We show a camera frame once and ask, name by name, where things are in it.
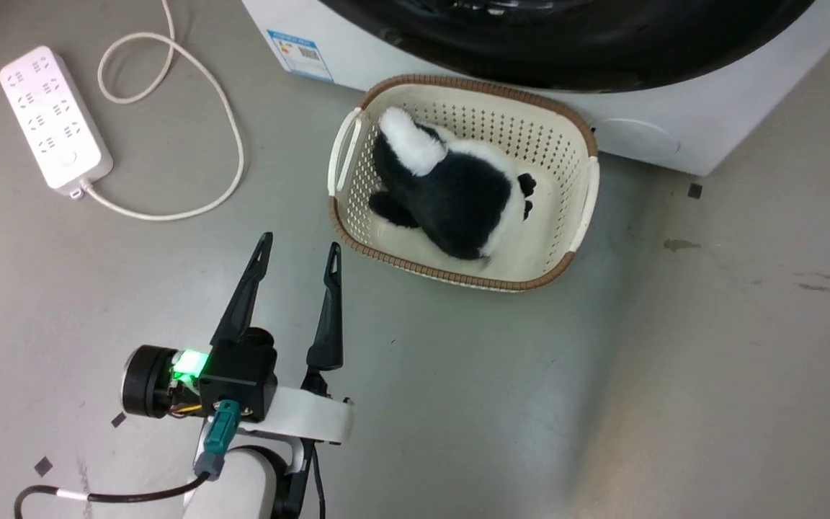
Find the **white power strip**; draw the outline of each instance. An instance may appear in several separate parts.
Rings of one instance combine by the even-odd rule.
[[[115,162],[79,90],[49,47],[3,66],[0,83],[47,186],[79,198],[83,181],[90,184],[111,171]]]

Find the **laundry basket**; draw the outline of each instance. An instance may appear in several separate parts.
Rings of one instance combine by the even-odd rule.
[[[398,106],[415,121],[491,142],[537,181],[521,233],[491,262],[445,255],[421,230],[393,226],[367,205],[381,188],[373,169],[380,115]],[[589,127],[560,103],[504,86],[446,76],[396,76],[367,92],[342,123],[329,160],[329,210],[354,250],[457,285],[518,292],[556,279],[585,237],[597,199],[597,147]]]

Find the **energy label sticker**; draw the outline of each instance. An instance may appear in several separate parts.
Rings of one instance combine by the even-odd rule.
[[[282,32],[274,32],[274,30],[268,30],[267,34],[277,46],[280,56],[284,58],[284,63],[287,64],[290,72],[335,82],[332,79],[332,73],[329,72],[329,68],[326,66],[326,62],[322,60],[322,55],[320,55],[315,42]]]

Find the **black round door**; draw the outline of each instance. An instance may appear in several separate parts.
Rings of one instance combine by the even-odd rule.
[[[728,65],[813,0],[321,0],[386,42],[478,78],[650,89]]]

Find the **white washing machine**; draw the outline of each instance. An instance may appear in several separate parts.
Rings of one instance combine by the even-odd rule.
[[[710,174],[830,49],[830,0],[244,0],[287,71],[473,76],[565,102],[610,154]]]

